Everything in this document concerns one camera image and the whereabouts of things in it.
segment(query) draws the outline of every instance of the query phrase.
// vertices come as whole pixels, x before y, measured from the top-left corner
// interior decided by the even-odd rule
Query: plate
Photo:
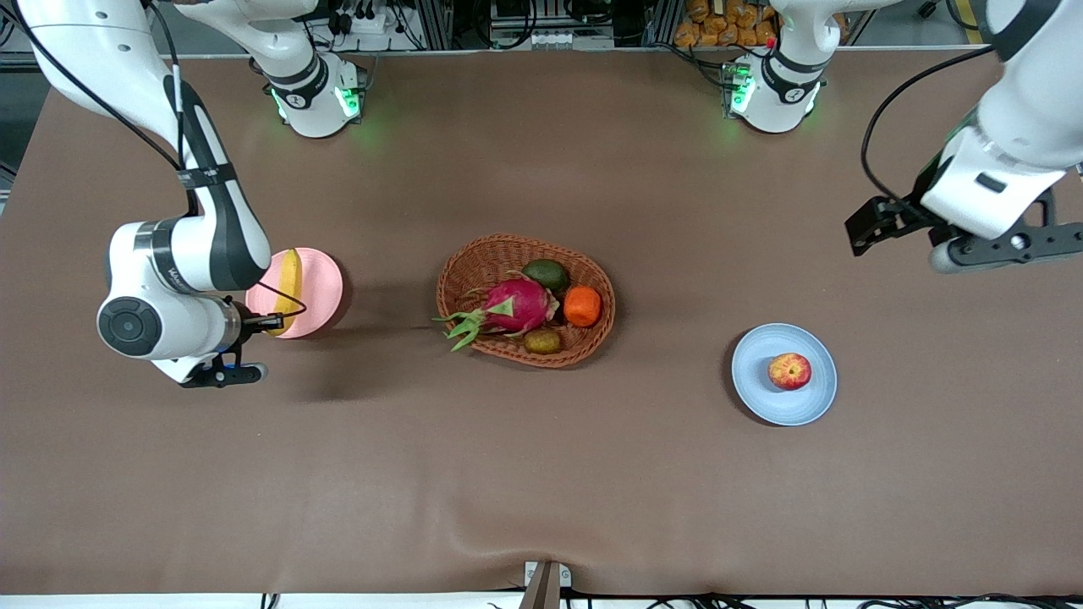
[[[809,384],[794,391],[779,389],[767,376],[777,355],[799,353],[812,365]],[[767,324],[744,335],[733,351],[733,386],[741,400],[764,420],[777,425],[807,425],[823,416],[835,400],[838,373],[823,342],[790,324]]]
[[[276,338],[300,338],[312,334],[326,324],[342,300],[342,271],[330,257],[311,247],[298,247],[301,257],[301,302],[308,310],[293,318],[289,329]],[[282,274],[282,260],[286,251],[279,251],[271,258],[271,267],[264,273],[263,283],[277,288]],[[255,286],[245,293],[245,307],[253,313],[268,314],[274,312],[278,295]]]

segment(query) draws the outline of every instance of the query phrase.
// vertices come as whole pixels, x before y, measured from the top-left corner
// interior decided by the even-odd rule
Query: banana
[[[282,271],[278,274],[278,289],[298,300],[301,299],[301,256],[293,248],[286,250],[286,255],[283,256]],[[279,296],[274,303],[274,310],[278,313],[292,313],[298,309],[300,307],[296,302],[283,296]],[[271,336],[279,336],[289,329],[292,323],[292,316],[286,318],[283,320],[280,329],[269,329],[266,333]]]

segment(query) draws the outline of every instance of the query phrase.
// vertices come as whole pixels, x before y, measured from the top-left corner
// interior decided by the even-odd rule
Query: pink plate
[[[297,252],[301,256],[300,300],[309,309],[293,318],[292,325],[278,338],[300,338],[316,332],[331,319],[342,301],[342,271],[335,260],[311,247],[298,247]],[[271,258],[271,268],[263,275],[263,283],[278,287],[285,256],[285,251],[279,251]],[[253,313],[273,313],[277,298],[275,293],[257,285],[245,293],[245,306]]]

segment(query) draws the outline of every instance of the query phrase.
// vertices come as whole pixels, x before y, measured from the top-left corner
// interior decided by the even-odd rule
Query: orange
[[[576,327],[595,325],[602,316],[602,297],[592,288],[577,285],[564,296],[564,319]]]

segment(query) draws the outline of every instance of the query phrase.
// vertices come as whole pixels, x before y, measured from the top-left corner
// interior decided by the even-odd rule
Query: avocado
[[[542,284],[542,287],[558,293],[567,288],[567,271],[556,260],[539,258],[523,267],[523,274]]]

